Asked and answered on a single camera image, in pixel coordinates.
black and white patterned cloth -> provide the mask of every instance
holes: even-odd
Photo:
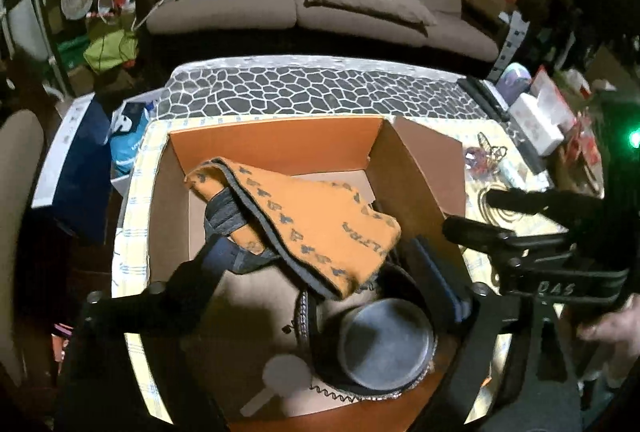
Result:
[[[401,63],[332,56],[218,58],[176,68],[157,119],[236,114],[392,114],[487,119],[456,81],[463,76]],[[502,124],[515,144],[524,136]]]

plaid tablecloth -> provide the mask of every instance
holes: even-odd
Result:
[[[258,121],[272,119],[274,115],[243,115],[221,117],[197,117],[190,119],[173,119],[154,121],[149,124],[136,158],[132,172],[129,196],[126,201],[126,211],[122,228],[118,228],[115,237],[112,287],[113,297],[136,295],[142,292],[149,280],[148,268],[148,223],[151,197],[162,150],[171,131],[195,128],[199,126],[218,125],[223,123],[238,123],[242,121]],[[478,132],[483,132],[492,145],[504,146],[508,149],[506,159],[510,160],[516,169],[526,171],[527,189],[539,190],[548,186],[545,179],[534,177],[522,161],[515,145],[505,131],[494,121],[485,120],[452,120],[434,118],[409,118],[413,121],[433,128],[443,134],[458,139],[465,146],[478,144]],[[478,207],[478,189],[481,185],[474,181],[466,183],[467,204],[466,214],[472,219],[482,221]],[[515,229],[520,234],[551,233],[558,227],[542,216],[525,216],[513,224],[504,227]],[[464,254],[466,265],[473,281],[482,281],[492,287],[492,269],[488,259],[481,253],[467,251]],[[126,335],[127,347],[131,364],[140,386],[145,404],[151,415],[171,422],[166,408],[159,395],[146,362],[145,351],[139,335]],[[504,362],[508,349],[509,337],[502,337],[497,344],[496,362]],[[488,407],[490,393],[481,392],[470,418],[483,415]]]

human hand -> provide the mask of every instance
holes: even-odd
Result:
[[[577,335],[587,342],[613,344],[609,375],[612,379],[624,379],[640,356],[640,295],[631,295],[620,311],[607,313],[587,326],[578,326]]]

blue box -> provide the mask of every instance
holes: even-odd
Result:
[[[47,153],[31,208],[66,232],[103,243],[111,195],[110,120],[94,94],[77,98]]]

table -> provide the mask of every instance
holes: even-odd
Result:
[[[482,131],[492,144],[506,146],[507,158],[521,168],[524,163],[514,145],[520,137],[518,128],[486,119],[486,114],[455,84],[460,77],[390,62],[323,56],[228,58],[179,67],[161,96],[155,120],[136,158],[123,224],[116,231],[112,295],[140,293],[148,282],[146,240],[154,173],[172,130],[290,115],[404,115],[464,145],[476,145],[477,134]],[[315,101],[320,98],[322,104]],[[526,185],[528,189],[540,189],[548,183],[528,172]],[[473,181],[466,184],[467,214],[476,220],[482,220],[474,200],[481,187]],[[557,229],[540,216],[506,226],[523,234]],[[465,261],[473,280],[492,285],[486,256],[468,251]],[[140,337],[127,335],[127,347],[149,412],[169,421]],[[498,359],[504,360],[507,348],[505,338],[498,344]],[[474,409],[476,417],[486,411],[486,404],[487,396],[481,394]]]

